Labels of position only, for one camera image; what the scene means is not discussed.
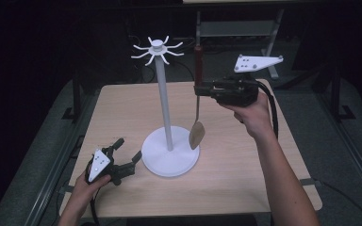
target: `stand base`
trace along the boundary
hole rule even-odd
[[[200,147],[191,149],[189,131],[172,126],[173,150],[168,151],[164,127],[150,134],[142,145],[142,161],[154,174],[175,177],[192,169],[198,161]]]

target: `wooden table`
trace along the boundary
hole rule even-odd
[[[193,83],[168,83],[172,125],[190,130],[195,120]],[[310,178],[285,118],[278,107],[279,141],[299,179]],[[142,161],[136,174],[120,186],[101,189],[96,201],[99,218],[190,216],[270,212],[255,142],[230,110],[209,97],[201,97],[200,119],[206,136],[196,165],[176,178],[162,178]],[[90,126],[80,150],[75,179],[85,169],[98,147],[107,147],[123,137],[114,154],[115,164],[128,163],[143,141],[163,126],[157,84],[114,85],[102,88]],[[304,186],[316,210],[322,202],[314,186]],[[70,198],[66,193],[60,213]],[[88,209],[84,217],[90,217]]]

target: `white bracket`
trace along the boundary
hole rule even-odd
[[[102,153],[101,150],[97,149],[93,155],[92,167],[90,168],[90,178],[89,182],[95,180],[95,178],[101,173],[105,167],[110,163],[110,159]]]
[[[264,68],[268,68],[274,64],[284,61],[282,56],[268,57],[268,56],[243,56],[239,55],[237,63],[234,68],[235,73],[249,73],[256,72]]]

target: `handheld controller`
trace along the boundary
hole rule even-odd
[[[130,163],[124,165],[115,165],[113,153],[117,151],[124,143],[124,139],[118,139],[112,146],[96,150],[90,162],[86,167],[85,181],[87,184],[93,183],[97,178],[109,174],[111,182],[115,186],[122,183],[124,177],[135,174],[135,166],[142,158],[142,152],[139,151],[131,159]]]
[[[272,115],[272,127],[278,137],[278,119],[275,100],[263,83],[256,81],[249,73],[235,73],[213,82],[202,82],[194,86],[197,96],[209,96],[224,105],[248,106],[257,100],[258,89],[269,97]]]

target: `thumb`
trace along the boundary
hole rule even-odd
[[[110,177],[110,175],[107,174],[107,175],[99,178],[99,179],[98,179],[97,181],[95,181],[94,183],[92,183],[92,184],[90,185],[90,188],[95,191],[95,190],[101,188],[102,186],[107,185],[107,183],[108,183],[110,180],[111,180],[111,177]]]

